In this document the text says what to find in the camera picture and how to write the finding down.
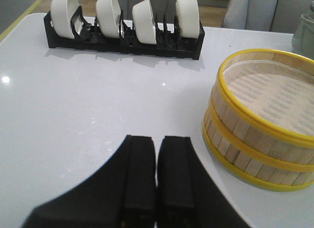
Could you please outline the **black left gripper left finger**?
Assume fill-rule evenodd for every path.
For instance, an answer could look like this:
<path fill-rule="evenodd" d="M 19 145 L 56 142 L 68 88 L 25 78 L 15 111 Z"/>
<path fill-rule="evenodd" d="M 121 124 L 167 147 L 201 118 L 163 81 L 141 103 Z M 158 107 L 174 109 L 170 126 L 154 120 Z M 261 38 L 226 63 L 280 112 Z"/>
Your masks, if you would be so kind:
<path fill-rule="evenodd" d="M 127 135 L 91 177 L 33 209 L 24 228 L 152 228 L 156 156 L 150 137 Z"/>

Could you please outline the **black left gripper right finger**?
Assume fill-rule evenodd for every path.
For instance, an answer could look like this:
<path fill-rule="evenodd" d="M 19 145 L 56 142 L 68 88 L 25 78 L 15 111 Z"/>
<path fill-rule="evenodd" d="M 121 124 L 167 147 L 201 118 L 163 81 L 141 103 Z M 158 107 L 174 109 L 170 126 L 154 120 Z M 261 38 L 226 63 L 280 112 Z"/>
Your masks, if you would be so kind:
<path fill-rule="evenodd" d="M 249 227 L 208 175 L 189 137 L 163 139 L 157 180 L 157 227 Z"/>

